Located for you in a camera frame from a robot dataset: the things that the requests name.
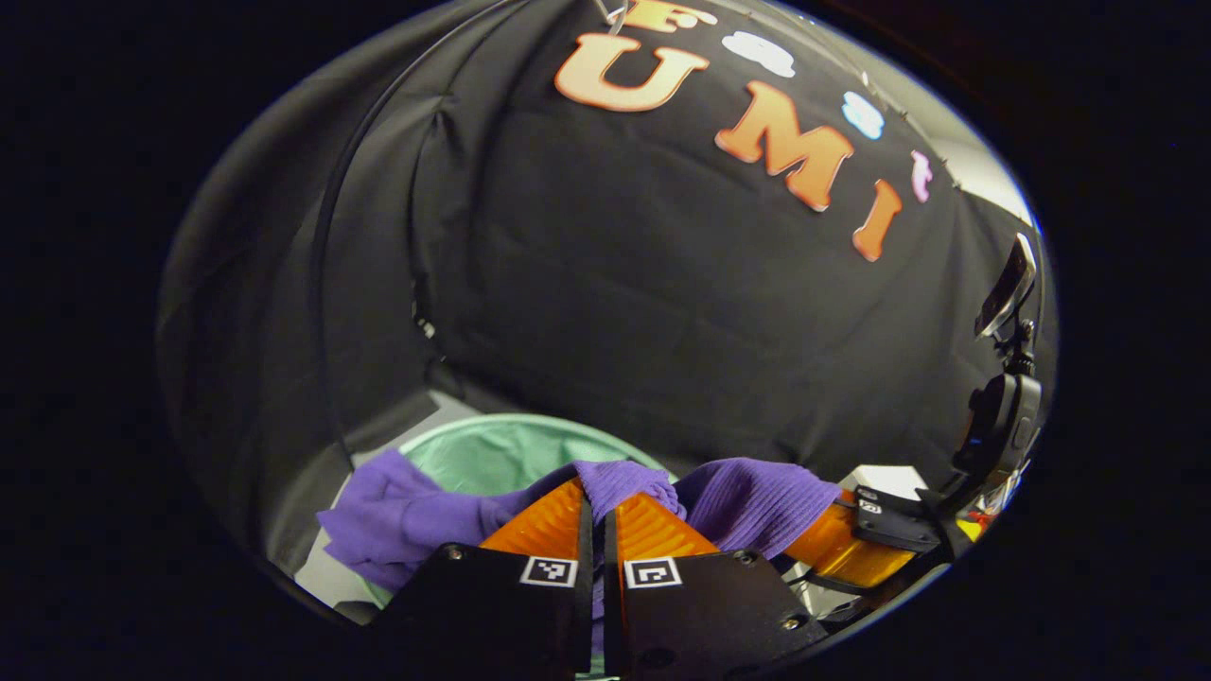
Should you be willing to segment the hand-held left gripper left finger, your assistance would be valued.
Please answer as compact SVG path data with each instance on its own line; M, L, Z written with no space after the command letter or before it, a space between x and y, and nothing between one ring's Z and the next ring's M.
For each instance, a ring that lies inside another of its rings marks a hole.
M592 666L593 522L579 479L472 546L442 544L369 624L411 680L574 680Z

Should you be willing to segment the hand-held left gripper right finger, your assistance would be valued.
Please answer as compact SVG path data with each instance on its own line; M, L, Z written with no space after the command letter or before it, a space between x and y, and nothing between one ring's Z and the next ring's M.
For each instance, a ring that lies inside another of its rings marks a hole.
M603 534L606 675L752 680L830 635L761 553L718 549L644 493Z

